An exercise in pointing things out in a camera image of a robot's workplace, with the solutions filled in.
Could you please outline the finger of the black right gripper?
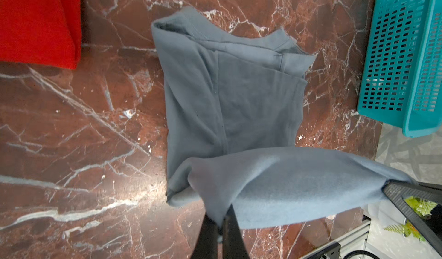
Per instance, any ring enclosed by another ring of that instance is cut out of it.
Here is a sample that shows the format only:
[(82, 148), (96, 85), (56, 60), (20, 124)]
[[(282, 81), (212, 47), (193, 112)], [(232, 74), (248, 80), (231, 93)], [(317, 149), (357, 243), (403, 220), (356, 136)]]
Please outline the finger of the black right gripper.
[(383, 186), (382, 192), (406, 218), (401, 227), (410, 235), (426, 240), (442, 254), (441, 185), (391, 180)]

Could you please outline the grey t-shirt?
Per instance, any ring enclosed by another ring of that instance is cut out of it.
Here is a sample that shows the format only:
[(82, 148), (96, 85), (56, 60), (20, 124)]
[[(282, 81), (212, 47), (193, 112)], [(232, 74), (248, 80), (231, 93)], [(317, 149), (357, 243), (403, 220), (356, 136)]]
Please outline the grey t-shirt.
[(242, 38), (192, 7), (151, 32), (164, 73), (167, 202), (202, 200), (221, 225), (242, 229), (308, 222), (385, 200), (406, 173), (338, 150), (297, 147), (305, 74), (315, 56), (282, 29)]

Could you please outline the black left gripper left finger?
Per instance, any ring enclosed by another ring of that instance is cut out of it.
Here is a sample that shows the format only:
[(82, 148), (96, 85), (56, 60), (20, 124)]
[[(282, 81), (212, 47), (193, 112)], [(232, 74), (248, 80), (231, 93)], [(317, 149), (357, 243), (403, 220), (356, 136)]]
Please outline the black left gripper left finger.
[(191, 259), (217, 259), (218, 235), (217, 224), (206, 214)]

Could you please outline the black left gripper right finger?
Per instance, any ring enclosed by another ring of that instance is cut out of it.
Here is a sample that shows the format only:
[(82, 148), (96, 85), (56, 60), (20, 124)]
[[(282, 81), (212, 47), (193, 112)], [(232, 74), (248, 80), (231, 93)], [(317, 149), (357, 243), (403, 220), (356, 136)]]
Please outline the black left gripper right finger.
[(223, 259), (250, 259), (232, 205), (223, 221), (222, 236)]

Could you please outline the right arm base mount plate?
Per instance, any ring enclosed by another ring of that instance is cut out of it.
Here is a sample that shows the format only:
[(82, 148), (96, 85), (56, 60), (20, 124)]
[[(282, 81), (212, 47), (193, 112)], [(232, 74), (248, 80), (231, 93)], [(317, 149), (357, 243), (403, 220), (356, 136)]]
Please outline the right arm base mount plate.
[(341, 245), (338, 242), (334, 242), (331, 245), (304, 257), (304, 259), (339, 259), (340, 250)]

